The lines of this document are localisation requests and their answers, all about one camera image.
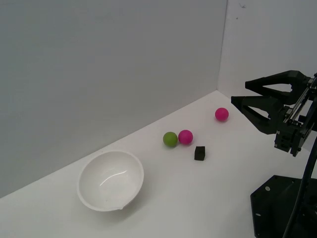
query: magenta ball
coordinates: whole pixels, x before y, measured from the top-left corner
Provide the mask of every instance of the magenta ball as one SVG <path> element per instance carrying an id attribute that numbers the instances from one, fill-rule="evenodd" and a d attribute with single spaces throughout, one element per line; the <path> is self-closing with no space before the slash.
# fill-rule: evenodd
<path id="1" fill-rule="evenodd" d="M 178 134 L 178 140 L 183 145 L 188 145 L 193 141 L 193 134 L 189 130 L 182 130 Z"/>
<path id="2" fill-rule="evenodd" d="M 218 108 L 214 115 L 217 118 L 217 120 L 226 121 L 229 117 L 229 112 L 226 108 Z"/>

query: bowl rim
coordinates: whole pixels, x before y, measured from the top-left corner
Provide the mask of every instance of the bowl rim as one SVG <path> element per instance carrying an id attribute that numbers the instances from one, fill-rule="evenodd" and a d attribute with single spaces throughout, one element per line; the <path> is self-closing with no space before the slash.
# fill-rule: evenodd
<path id="1" fill-rule="evenodd" d="M 80 189 L 79 189 L 79 184 L 80 184 L 80 178 L 84 172 L 84 170 L 86 169 L 86 167 L 94 160 L 96 159 L 97 157 L 101 156 L 101 155 L 104 155 L 104 154 L 107 154 L 107 153 L 110 153 L 110 152 L 120 152 L 120 153 L 125 153 L 127 155 L 130 155 L 138 164 L 139 164 L 139 168 L 141 169 L 141 180 L 140 180 L 140 183 L 137 187 L 137 189 L 135 190 L 135 192 L 129 197 L 129 199 L 127 199 L 127 202 L 125 202 L 123 205 L 121 206 L 117 206 L 117 207 L 109 207 L 109 208 L 100 208 L 100 207 L 96 207 L 96 206 L 93 206 L 91 205 L 90 203 L 88 203 L 84 197 L 82 196 L 81 192 L 80 192 Z M 128 205 L 135 197 L 136 195 L 139 193 L 141 187 L 142 187 L 142 184 L 143 184 L 143 180 L 144 180 L 144 169 L 143 169 L 143 166 L 140 162 L 140 160 L 135 156 L 133 155 L 132 153 L 130 152 L 127 152 L 127 151 L 123 151 L 123 150 L 107 150 L 107 151 L 103 151 L 101 154 L 93 157 L 92 159 L 89 160 L 89 162 L 84 166 L 84 168 L 81 170 L 79 176 L 78 176 L 78 179 L 77 179 L 77 195 L 80 199 L 80 201 L 88 208 L 92 209 L 92 210 L 95 210 L 95 211 L 99 211 L 99 212 L 109 212 L 109 211 L 114 211 L 114 210 L 122 210 L 126 205 Z"/>

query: black cube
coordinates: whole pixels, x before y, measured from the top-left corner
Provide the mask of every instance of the black cube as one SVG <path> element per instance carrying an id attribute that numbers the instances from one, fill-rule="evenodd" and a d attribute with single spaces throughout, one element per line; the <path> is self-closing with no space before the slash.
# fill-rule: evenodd
<path id="1" fill-rule="evenodd" d="M 204 146 L 196 146 L 195 149 L 195 160 L 203 161 L 205 159 L 205 147 Z"/>

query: white tabletop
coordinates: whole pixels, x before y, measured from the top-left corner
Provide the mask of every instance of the white tabletop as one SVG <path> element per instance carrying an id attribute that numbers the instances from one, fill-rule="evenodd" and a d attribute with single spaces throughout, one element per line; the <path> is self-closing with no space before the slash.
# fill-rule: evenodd
<path id="1" fill-rule="evenodd" d="M 215 121 L 226 107 L 230 118 Z M 189 129 L 191 146 L 166 148 L 167 131 Z M 273 147 L 230 100 L 213 92 L 141 130 L 0 199 L 1 238 L 252 238 L 250 194 L 272 175 L 301 178 L 308 158 Z M 196 146 L 206 160 L 195 161 Z M 83 166 L 105 150 L 136 155 L 144 184 L 125 209 L 96 212 L 76 194 Z"/>

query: gray wall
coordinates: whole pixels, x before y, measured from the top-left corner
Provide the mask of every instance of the gray wall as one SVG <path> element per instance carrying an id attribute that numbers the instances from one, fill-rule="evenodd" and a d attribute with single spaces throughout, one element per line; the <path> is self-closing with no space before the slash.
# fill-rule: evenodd
<path id="1" fill-rule="evenodd" d="M 0 197 L 214 91 L 225 10 L 0 0 Z"/>
<path id="2" fill-rule="evenodd" d="M 316 0 L 229 0 L 218 89 L 252 95 L 244 82 L 287 70 L 317 72 Z M 290 86 L 278 85 L 287 91 Z M 316 132 L 304 147 L 311 150 Z"/>

